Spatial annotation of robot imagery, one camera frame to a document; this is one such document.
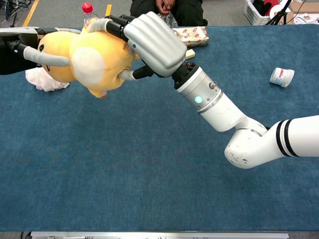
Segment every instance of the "yellow stuffed toy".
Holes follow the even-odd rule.
[[[107,91],[116,89],[125,81],[120,73],[130,70],[139,57],[128,44],[106,31],[87,32],[85,25],[80,34],[58,31],[45,35],[38,45],[38,51],[69,59],[69,66],[53,67],[43,65],[56,81],[80,82],[91,94],[104,98]]]

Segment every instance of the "plastic bottle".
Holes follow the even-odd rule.
[[[93,10],[93,6],[90,2],[85,2],[82,4],[82,10],[84,13],[84,25],[93,18],[99,18]]]

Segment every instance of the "gray floor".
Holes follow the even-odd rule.
[[[84,0],[39,0],[29,26],[80,27],[83,24],[81,4]],[[112,14],[129,14],[131,0],[90,0],[99,16],[104,16],[106,5],[112,4]],[[204,17],[209,25],[249,25],[243,14],[244,0],[204,0]],[[318,239],[318,232],[282,232],[291,239]],[[20,239],[21,232],[0,233],[0,239]]]

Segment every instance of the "white basket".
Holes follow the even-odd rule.
[[[252,4],[254,0],[245,0],[244,15],[247,17],[250,24],[265,25],[269,20],[269,16],[261,16],[257,9]]]

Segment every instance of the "red bottle cap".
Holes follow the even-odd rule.
[[[83,3],[82,10],[84,13],[92,13],[93,12],[92,4],[90,4],[89,2]]]

